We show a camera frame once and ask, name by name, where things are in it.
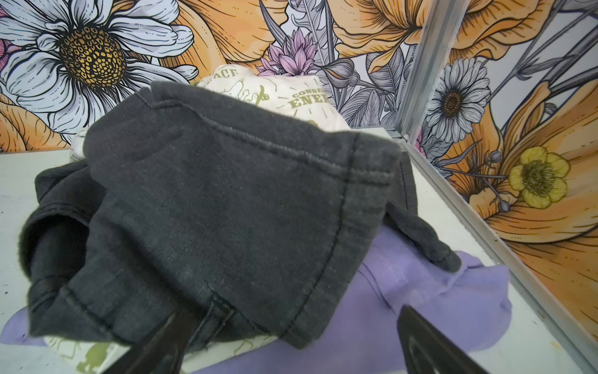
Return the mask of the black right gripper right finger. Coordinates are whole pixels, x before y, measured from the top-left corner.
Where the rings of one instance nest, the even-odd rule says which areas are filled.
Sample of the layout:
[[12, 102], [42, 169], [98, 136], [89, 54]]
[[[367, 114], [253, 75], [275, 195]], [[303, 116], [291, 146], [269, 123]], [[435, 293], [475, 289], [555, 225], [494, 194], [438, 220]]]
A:
[[413, 307], [403, 306], [396, 327], [409, 374], [487, 374]]

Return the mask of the purple cloth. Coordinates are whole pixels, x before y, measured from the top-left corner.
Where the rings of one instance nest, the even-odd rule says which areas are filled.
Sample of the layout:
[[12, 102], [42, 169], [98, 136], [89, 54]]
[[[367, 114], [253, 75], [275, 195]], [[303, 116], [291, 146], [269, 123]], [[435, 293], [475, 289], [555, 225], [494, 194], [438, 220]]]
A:
[[322, 337], [297, 350], [261, 336], [190, 354], [185, 373], [389, 373], [405, 369], [396, 322], [409, 305], [465, 352], [492, 347], [512, 319], [509, 270], [461, 252], [440, 270], [382, 228]]

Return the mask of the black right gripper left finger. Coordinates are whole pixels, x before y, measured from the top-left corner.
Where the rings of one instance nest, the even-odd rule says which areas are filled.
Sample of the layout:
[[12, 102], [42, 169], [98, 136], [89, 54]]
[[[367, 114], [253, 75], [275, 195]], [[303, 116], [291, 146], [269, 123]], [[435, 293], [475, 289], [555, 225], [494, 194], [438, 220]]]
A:
[[135, 343], [105, 374], [179, 373], [196, 322], [185, 310], [173, 313]]

